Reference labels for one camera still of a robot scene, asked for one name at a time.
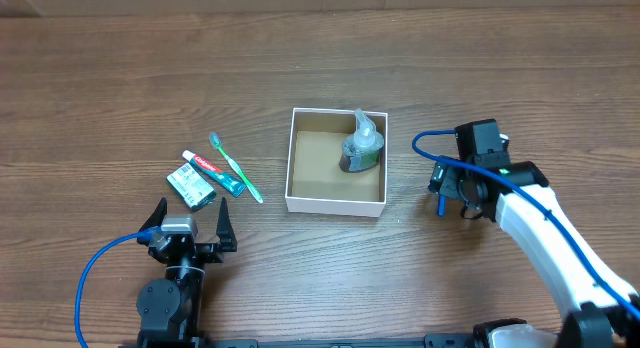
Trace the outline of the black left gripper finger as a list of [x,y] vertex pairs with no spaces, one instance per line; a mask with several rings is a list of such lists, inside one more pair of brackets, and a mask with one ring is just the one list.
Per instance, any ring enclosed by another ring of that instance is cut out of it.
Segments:
[[168,207],[168,202],[167,202],[165,197],[162,197],[160,199],[159,203],[157,204],[156,208],[152,212],[152,214],[143,223],[143,225],[141,226],[139,231],[140,232],[151,231],[151,230],[159,228],[161,226],[164,218],[167,215],[167,212],[168,212],[167,207]]
[[219,238],[221,252],[237,251],[237,238],[230,221],[228,204],[225,197],[221,199],[216,225],[216,236]]

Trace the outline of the green white soap bar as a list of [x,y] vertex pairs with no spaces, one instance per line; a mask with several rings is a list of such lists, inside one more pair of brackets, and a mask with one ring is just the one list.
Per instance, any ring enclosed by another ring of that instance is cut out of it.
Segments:
[[190,163],[185,163],[170,173],[166,180],[192,211],[199,211],[216,197],[213,186]]

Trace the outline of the Colgate toothpaste tube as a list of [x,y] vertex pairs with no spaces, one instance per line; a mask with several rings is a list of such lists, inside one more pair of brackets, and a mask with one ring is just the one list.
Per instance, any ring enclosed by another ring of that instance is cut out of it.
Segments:
[[190,150],[184,150],[182,152],[182,157],[225,188],[232,196],[239,197],[246,189],[245,183],[235,178],[230,173],[223,171],[202,156]]

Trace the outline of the blue disposable razor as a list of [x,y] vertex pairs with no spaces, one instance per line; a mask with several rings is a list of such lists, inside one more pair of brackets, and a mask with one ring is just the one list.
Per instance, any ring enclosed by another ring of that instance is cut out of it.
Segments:
[[437,215],[443,217],[446,213],[446,201],[447,198],[443,195],[438,196]]

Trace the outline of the clear soap pump bottle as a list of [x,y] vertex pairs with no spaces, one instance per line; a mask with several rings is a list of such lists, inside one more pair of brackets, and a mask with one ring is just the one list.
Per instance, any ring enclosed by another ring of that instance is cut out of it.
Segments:
[[361,109],[354,112],[355,131],[342,143],[339,167],[346,173],[359,173],[372,169],[379,163],[384,148],[384,137],[377,126]]

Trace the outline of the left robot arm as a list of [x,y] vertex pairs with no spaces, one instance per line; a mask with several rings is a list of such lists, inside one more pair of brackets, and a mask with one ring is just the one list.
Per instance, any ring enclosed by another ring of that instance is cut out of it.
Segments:
[[199,328],[204,291],[205,266],[221,263],[224,255],[237,250],[237,239],[227,201],[220,204],[216,242],[197,241],[198,229],[190,215],[170,215],[161,199],[139,229],[137,240],[148,254],[165,266],[162,278],[140,290],[136,308],[141,317],[138,347],[212,347],[214,343]]

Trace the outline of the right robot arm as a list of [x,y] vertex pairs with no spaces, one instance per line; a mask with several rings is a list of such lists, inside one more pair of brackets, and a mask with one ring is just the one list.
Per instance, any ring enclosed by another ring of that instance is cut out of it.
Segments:
[[636,347],[639,294],[599,258],[563,212],[546,176],[531,161],[514,163],[509,138],[493,119],[450,130],[455,158],[429,155],[428,189],[446,203],[462,203],[475,218],[499,225],[527,256],[550,292],[562,319],[559,332],[535,329],[522,319],[474,327],[468,347]]

